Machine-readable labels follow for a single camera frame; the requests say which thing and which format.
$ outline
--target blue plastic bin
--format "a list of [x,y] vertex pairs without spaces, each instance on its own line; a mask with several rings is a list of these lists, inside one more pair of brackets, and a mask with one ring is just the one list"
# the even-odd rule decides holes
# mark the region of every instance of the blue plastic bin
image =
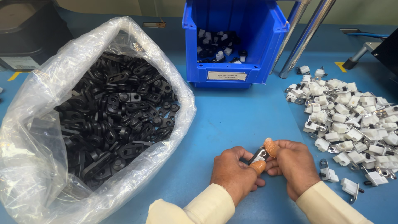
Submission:
[[[275,1],[187,0],[185,29],[187,80],[195,87],[249,88],[265,83],[289,23]],[[224,63],[198,63],[197,27],[206,32],[236,31],[242,42]],[[247,50],[242,64],[229,64]]]

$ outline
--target part number label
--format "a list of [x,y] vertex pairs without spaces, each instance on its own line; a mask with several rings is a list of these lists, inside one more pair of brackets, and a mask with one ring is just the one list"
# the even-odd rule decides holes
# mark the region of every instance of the part number label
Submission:
[[39,64],[31,57],[0,57],[13,69],[37,69]]
[[240,80],[246,81],[244,72],[208,72],[207,79]]

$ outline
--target workbench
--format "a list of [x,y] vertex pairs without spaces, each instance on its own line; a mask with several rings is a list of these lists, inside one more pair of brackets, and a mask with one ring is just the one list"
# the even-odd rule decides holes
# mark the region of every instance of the workbench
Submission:
[[[80,14],[59,9],[61,17],[68,23],[74,37],[78,37],[107,20],[118,15]],[[157,21],[158,18],[132,16],[138,23]],[[144,28],[144,31],[159,45],[174,63],[182,77],[186,77],[185,38],[181,28],[181,18],[163,18],[165,29]],[[210,89],[193,88],[196,97],[197,113],[193,123],[174,154],[165,163],[152,181],[133,199],[117,210],[102,224],[141,224],[145,223],[148,208],[155,200],[174,203],[180,207],[187,205],[208,185],[213,169],[213,158],[223,150],[243,146],[254,153],[265,138],[288,139],[308,145],[313,154],[317,169],[319,160],[327,159],[339,180],[346,177],[361,183],[365,193],[358,196],[353,207],[374,223],[396,223],[395,204],[398,197],[398,180],[388,179],[390,183],[378,187],[365,186],[365,176],[342,167],[332,160],[335,154],[321,152],[314,146],[307,133],[303,132],[308,114],[304,105],[289,103],[283,92],[292,83],[298,83],[302,76],[292,71],[287,79],[277,76],[305,24],[299,24],[283,52],[278,65],[265,85],[254,84],[250,89]],[[330,25],[323,24],[314,35],[298,65],[307,65],[311,71],[324,66],[328,76],[347,83],[356,82],[358,90],[371,91],[388,102],[398,102],[396,77],[371,54],[367,53],[353,70],[343,73],[335,62],[344,62],[351,57],[364,42],[381,42],[370,37],[344,35],[339,28],[359,28],[373,33],[392,33],[394,26]],[[2,119],[7,107],[21,86],[27,73],[15,77],[14,72],[0,73],[0,104]],[[283,176],[271,177],[262,174],[266,181],[250,193],[236,208],[235,215],[228,224],[266,224],[266,223],[309,223],[306,216],[287,196],[286,179]],[[326,184],[342,199],[348,201],[350,195],[342,191],[340,182]],[[14,224],[15,221],[0,208],[1,223]]]

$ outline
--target plastic bag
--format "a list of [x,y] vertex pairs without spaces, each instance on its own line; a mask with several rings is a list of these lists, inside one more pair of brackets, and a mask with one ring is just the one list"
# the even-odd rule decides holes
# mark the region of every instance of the plastic bag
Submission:
[[[139,56],[173,86],[181,105],[173,133],[92,192],[68,174],[53,108],[105,51]],[[98,223],[134,197],[177,148],[196,113],[195,97],[163,51],[129,17],[114,18],[65,45],[32,71],[0,129],[0,200],[18,223]]]

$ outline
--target cream sleeve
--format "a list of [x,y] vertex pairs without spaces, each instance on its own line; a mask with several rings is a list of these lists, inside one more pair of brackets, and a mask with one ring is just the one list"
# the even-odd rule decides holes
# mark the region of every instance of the cream sleeve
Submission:
[[211,184],[184,209],[162,199],[149,206],[146,224],[224,224],[235,213],[229,193]]
[[305,191],[296,204],[313,224],[373,224],[323,181]]

